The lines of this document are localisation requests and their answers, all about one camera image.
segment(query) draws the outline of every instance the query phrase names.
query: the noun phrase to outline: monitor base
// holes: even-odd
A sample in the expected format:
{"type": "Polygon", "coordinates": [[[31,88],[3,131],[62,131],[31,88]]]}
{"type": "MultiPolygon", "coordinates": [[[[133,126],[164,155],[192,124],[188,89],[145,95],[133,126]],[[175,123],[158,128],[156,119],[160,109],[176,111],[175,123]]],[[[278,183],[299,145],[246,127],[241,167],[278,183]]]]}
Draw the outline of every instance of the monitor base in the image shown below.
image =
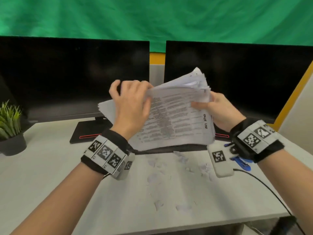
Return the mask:
{"type": "Polygon", "coordinates": [[[95,117],[95,120],[78,122],[70,143],[91,142],[105,129],[112,127],[111,122],[105,117],[95,117]]]}

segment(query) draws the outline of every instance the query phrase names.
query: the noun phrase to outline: black plant pot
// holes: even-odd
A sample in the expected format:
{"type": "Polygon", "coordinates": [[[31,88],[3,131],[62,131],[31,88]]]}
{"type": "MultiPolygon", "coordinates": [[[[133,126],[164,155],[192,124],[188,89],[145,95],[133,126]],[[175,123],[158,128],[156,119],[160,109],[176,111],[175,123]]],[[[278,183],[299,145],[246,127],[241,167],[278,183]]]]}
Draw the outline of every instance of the black plant pot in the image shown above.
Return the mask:
{"type": "Polygon", "coordinates": [[[0,141],[0,153],[6,156],[13,156],[26,149],[26,141],[21,133],[13,138],[0,141]]]}

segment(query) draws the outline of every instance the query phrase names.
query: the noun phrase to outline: stack of paper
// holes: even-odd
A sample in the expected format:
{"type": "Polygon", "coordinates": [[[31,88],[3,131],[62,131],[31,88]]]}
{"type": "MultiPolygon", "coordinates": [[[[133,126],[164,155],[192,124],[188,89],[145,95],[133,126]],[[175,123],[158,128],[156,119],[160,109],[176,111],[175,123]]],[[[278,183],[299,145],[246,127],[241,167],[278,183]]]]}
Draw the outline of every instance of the stack of paper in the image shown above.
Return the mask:
{"type": "MultiPolygon", "coordinates": [[[[210,87],[205,75],[193,72],[147,91],[152,97],[151,111],[143,128],[128,142],[136,150],[214,142],[214,126],[205,110],[196,110],[190,102],[209,102],[210,87]]],[[[98,104],[101,113],[114,124],[113,100],[98,104]]]]}

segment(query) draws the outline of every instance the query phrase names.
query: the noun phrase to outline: white desk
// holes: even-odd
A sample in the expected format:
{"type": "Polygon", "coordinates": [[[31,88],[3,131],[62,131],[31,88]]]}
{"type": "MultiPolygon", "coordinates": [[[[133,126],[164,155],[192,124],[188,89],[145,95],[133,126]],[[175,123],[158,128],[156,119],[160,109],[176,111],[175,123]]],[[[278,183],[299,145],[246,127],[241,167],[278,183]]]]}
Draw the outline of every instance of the white desk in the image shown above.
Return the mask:
{"type": "MultiPolygon", "coordinates": [[[[0,156],[1,234],[9,234],[80,162],[89,143],[69,143],[79,121],[36,124],[25,133],[24,152],[0,156]]],[[[281,140],[287,151],[313,169],[311,154],[285,138],[281,140]]],[[[101,182],[73,234],[151,234],[288,215],[254,178],[235,172],[232,177],[219,179],[212,170],[213,181],[207,181],[198,165],[211,164],[208,153],[184,155],[194,173],[187,172],[174,154],[137,155],[126,180],[107,177],[101,182]],[[148,164],[151,157],[166,163],[166,175],[148,164]],[[148,185],[151,173],[158,173],[159,179],[148,185]],[[158,211],[155,199],[164,203],[158,211]],[[175,206],[180,204],[192,208],[177,211],[175,206]]],[[[252,173],[270,185],[257,165],[252,165],[252,173]]]]}

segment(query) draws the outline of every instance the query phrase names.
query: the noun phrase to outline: potted plant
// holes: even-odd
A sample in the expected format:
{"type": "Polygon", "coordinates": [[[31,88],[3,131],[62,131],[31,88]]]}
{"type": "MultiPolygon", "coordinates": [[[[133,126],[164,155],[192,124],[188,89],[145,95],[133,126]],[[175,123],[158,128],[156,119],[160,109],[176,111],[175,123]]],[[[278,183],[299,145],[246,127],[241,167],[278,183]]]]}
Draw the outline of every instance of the potted plant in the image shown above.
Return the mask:
{"type": "Polygon", "coordinates": [[[9,101],[0,106],[0,153],[6,156],[18,154],[26,149],[21,129],[21,110],[10,106],[9,101]]]}

